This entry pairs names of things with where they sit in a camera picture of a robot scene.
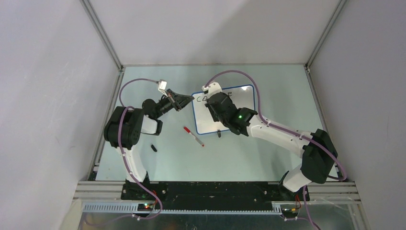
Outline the blue framed whiteboard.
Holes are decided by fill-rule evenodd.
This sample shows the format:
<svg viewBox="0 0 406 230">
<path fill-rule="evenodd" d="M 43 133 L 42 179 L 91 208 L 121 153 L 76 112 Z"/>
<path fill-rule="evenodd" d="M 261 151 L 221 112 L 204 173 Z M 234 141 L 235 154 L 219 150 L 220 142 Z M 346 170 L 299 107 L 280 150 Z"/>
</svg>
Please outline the blue framed whiteboard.
<svg viewBox="0 0 406 230">
<path fill-rule="evenodd" d="M 237 108 L 247 107 L 256 110 L 255 90 L 253 85 L 226 87 L 222 89 L 222 92 L 230 96 Z M 218 130 L 221 132 L 229 130 L 229 128 L 222 125 L 221 122 L 215 122 L 213 120 L 209 109 L 205 106 L 208 99 L 206 94 L 200 91 L 194 92 L 192 96 L 194 97 L 192 108 L 197 134 L 205 135 L 216 133 Z"/>
</svg>

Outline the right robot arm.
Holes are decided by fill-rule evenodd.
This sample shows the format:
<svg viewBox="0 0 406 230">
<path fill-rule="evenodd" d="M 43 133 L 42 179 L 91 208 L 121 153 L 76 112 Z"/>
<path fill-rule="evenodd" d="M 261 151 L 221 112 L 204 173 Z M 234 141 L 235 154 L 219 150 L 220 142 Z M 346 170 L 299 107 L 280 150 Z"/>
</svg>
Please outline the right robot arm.
<svg viewBox="0 0 406 230">
<path fill-rule="evenodd" d="M 232 133 L 266 140 L 289 150 L 302 160 L 280 180 L 278 193 L 282 199 L 293 199 L 298 190 L 309 183 L 324 184 L 327 181 L 336 155 L 325 131 L 299 132 L 279 123 L 271 123 L 261 119 L 255 110 L 238 108 L 223 92 L 210 95 L 205 107 L 215 122 L 222 123 Z"/>
</svg>

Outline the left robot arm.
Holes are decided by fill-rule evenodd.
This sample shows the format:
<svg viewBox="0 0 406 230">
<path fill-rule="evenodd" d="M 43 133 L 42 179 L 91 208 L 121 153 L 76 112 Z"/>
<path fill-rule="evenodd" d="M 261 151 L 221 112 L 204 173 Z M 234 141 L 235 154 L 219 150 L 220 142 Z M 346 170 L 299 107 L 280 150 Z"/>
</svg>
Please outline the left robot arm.
<svg viewBox="0 0 406 230">
<path fill-rule="evenodd" d="M 138 181 L 133 187 L 133 194 L 139 199 L 147 199 L 151 195 L 151 186 L 144 182 L 147 171 L 134 146 L 141 134 L 158 136 L 161 133 L 161 116 L 172 109 L 180 111 L 193 100 L 191 95 L 178 94 L 168 89 L 158 102 L 146 99 L 141 108 L 116 107 L 105 125 L 104 140 L 121 154 L 126 179 L 132 183 Z"/>
</svg>

